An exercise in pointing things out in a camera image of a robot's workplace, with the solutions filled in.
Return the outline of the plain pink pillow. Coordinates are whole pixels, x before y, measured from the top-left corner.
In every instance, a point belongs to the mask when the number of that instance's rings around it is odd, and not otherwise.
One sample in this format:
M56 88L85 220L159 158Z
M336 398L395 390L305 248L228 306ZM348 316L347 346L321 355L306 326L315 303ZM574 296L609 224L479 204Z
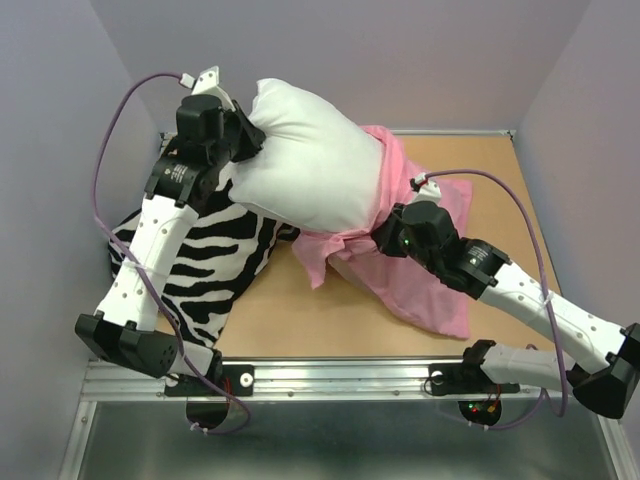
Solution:
M302 232L292 249L304 266L311 287L320 287L328 264L347 270L400 319L423 330L468 339L466 297L447 288L412 259L389 257L378 251L370 233L382 225L396 203L415 196L410 180L424 173L406 156L402 142L382 126L363 130L383 148L376 216L369 226L336 234Z

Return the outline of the white pillow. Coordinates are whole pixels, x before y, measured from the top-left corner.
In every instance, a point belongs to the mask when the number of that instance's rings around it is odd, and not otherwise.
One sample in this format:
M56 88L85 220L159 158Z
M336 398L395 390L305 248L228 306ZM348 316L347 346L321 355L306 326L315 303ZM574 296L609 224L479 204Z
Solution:
M323 98L283 80L258 81L249 115L266 139L231 167L230 198L301 230L341 233L369 225L383 147Z

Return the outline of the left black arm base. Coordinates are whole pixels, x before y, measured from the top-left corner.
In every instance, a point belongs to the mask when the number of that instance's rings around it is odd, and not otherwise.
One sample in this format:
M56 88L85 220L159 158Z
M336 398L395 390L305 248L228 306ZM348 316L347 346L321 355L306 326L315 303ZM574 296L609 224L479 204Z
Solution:
M254 391L255 367L250 363L224 361L221 369L210 378L220 390L236 397L250 397ZM165 381L164 395L169 398L219 396L199 378L191 375L171 374Z

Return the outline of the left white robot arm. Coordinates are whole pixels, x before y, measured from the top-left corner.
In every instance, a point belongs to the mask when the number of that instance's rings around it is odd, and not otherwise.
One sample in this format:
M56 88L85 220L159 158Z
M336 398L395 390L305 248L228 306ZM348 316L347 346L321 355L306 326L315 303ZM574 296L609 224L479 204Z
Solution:
M161 295L188 232L202 216L229 162L253 158L264 133L226 93L192 93L176 111L177 133L144 187L140 219L112 286L76 335L100 359L160 378L188 375L199 393L215 392L223 371L214 353L156 328Z

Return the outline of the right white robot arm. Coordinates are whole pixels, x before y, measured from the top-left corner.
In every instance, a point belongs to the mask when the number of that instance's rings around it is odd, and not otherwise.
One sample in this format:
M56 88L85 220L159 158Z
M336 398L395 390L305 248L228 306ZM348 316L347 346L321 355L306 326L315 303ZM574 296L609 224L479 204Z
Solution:
M441 367L431 394L568 389L588 410L623 417L639 383L638 324L622 327L545 292L503 251L460 236L449 213L431 201L395 205L372 238L384 255L412 259L444 286L510 315L556 346L514 349L478 340L460 362Z

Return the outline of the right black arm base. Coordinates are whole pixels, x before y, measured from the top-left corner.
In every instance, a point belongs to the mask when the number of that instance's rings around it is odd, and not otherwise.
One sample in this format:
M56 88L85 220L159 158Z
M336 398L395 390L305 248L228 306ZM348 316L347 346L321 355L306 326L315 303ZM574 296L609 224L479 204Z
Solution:
M426 394L432 396L515 394L519 384L497 384L481 371L477 365L461 362L431 363L422 384Z

